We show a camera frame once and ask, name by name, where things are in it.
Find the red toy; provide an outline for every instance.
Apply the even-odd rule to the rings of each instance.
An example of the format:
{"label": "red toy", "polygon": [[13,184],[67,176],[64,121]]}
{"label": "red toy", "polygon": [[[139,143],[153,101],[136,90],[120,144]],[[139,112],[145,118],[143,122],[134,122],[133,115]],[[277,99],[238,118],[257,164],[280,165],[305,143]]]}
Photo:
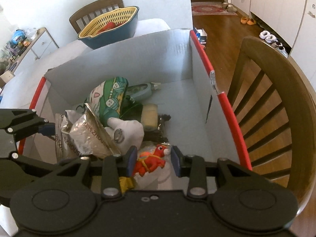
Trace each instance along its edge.
{"label": "red toy", "polygon": [[169,155],[170,150],[165,145],[158,144],[153,154],[148,151],[144,151],[140,154],[139,159],[136,162],[133,175],[139,173],[140,176],[144,176],[146,172],[153,172],[157,167],[164,168],[165,160],[161,159],[165,155]]}

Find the red patterned rug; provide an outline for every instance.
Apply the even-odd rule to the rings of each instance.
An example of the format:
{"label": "red patterned rug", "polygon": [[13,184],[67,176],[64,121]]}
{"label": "red patterned rug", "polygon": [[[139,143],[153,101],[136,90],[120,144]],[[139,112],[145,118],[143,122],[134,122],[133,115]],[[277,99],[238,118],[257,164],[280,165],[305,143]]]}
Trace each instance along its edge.
{"label": "red patterned rug", "polygon": [[194,2],[191,3],[192,15],[232,15],[236,16],[234,12],[227,12],[222,8],[221,3],[210,2]]}

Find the wooden chair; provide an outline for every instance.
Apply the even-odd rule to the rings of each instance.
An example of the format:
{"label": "wooden chair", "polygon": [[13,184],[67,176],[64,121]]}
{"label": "wooden chair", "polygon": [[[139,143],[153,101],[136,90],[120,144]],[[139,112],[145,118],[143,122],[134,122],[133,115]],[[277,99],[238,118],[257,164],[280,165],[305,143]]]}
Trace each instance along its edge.
{"label": "wooden chair", "polygon": [[[77,34],[79,34],[80,31],[87,25],[87,23],[89,23],[91,20],[98,16],[97,13],[100,15],[112,11],[115,9],[115,5],[117,5],[119,8],[124,8],[122,0],[97,0],[76,11],[69,18],[70,24],[75,29]],[[78,23],[81,22],[78,21],[82,22],[82,28],[78,25]]]}
{"label": "wooden chair", "polygon": [[[239,95],[241,87],[245,80],[244,76],[249,67],[251,60],[259,66],[260,72],[255,77],[250,87],[245,91],[244,96]],[[303,79],[292,64],[281,53],[270,47],[265,42],[255,37],[245,37],[242,41],[233,79],[228,91],[228,100],[233,106],[239,98],[240,102],[235,104],[234,113],[236,116],[247,107],[247,104],[258,89],[262,79],[267,77],[271,81],[271,86],[259,98],[252,103],[253,106],[248,107],[248,111],[244,113],[239,125],[243,131],[243,127],[250,121],[252,125],[248,126],[247,131],[243,131],[244,139],[247,144],[248,139],[252,136],[260,136],[251,145],[247,144],[247,149],[251,157],[252,153],[257,150],[263,151],[267,144],[274,141],[283,132],[290,129],[290,142],[288,145],[275,148],[272,152],[264,154],[257,159],[252,159],[254,171],[256,167],[270,167],[268,173],[263,174],[271,181],[287,177],[289,180],[287,188],[293,191],[299,202],[300,213],[306,206],[312,193],[315,174],[316,174],[316,109],[314,101],[309,93]],[[268,113],[262,113],[262,118],[256,119],[256,114],[265,105],[271,95],[277,92],[280,103],[271,106],[272,110]],[[275,126],[275,130],[270,129],[261,135],[260,131],[266,124],[279,119],[281,111],[286,112],[288,122],[281,126]],[[280,169],[280,163],[272,162],[280,159],[285,153],[292,151],[292,160],[289,168]]]}

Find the white table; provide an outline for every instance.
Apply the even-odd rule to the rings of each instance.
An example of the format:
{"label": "white table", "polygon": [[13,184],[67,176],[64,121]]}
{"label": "white table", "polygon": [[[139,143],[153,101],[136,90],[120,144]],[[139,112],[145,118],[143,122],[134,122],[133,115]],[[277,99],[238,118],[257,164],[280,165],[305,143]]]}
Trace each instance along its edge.
{"label": "white table", "polygon": [[[162,19],[140,20],[134,37],[169,29],[170,27]],[[35,90],[48,69],[55,68],[90,51],[92,51],[91,48],[76,40],[45,58],[35,61],[31,66],[18,67],[14,72],[15,77],[4,87],[0,108],[28,109]]]}

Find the metal screw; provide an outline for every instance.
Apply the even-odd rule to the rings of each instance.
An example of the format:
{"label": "metal screw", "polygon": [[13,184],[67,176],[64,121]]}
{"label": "metal screw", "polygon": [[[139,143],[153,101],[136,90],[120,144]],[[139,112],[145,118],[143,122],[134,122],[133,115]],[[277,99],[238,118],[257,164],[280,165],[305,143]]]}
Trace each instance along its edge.
{"label": "metal screw", "polygon": [[103,194],[106,195],[106,196],[111,196],[111,197],[113,197],[113,196],[118,195],[118,193],[119,193],[119,190],[116,189],[116,188],[112,188],[112,187],[105,188],[105,189],[103,190]]}
{"label": "metal screw", "polygon": [[149,197],[142,197],[142,198],[141,198],[141,201],[143,201],[143,202],[149,202],[149,201],[150,201],[150,198],[149,198]]}
{"label": "metal screw", "polygon": [[151,200],[157,200],[157,199],[159,199],[159,197],[157,195],[151,195],[150,199]]}
{"label": "metal screw", "polygon": [[116,143],[122,143],[124,141],[124,132],[121,128],[116,129],[114,132],[114,141]]}
{"label": "metal screw", "polygon": [[194,196],[202,196],[205,194],[205,189],[201,188],[201,187],[194,187],[192,189],[190,189],[190,193]]}
{"label": "metal screw", "polygon": [[12,158],[14,158],[15,160],[19,157],[18,153],[12,153]]}

